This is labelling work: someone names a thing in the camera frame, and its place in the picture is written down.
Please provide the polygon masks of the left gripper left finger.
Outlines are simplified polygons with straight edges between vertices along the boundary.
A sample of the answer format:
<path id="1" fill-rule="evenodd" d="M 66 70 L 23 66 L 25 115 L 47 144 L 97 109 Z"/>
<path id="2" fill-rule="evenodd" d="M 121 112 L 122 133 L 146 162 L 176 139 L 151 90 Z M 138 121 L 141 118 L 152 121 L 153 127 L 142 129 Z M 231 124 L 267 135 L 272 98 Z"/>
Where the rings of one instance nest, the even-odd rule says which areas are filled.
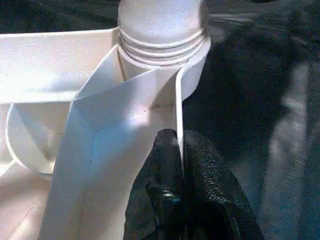
<path id="1" fill-rule="evenodd" d="M 125 210 L 123 239 L 180 240 L 184 232 L 184 178 L 176 131 L 159 131 L 139 170 Z"/>

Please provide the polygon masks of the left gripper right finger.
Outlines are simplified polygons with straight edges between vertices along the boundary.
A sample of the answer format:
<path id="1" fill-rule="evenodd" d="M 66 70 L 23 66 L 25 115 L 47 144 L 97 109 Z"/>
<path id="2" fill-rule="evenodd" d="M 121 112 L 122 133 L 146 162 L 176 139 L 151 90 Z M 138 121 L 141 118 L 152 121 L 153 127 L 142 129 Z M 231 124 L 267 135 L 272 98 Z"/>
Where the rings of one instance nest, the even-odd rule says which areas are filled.
<path id="1" fill-rule="evenodd" d="M 214 144 L 198 132 L 184 132 L 184 175 L 191 240 L 262 240 L 238 179 Z"/>

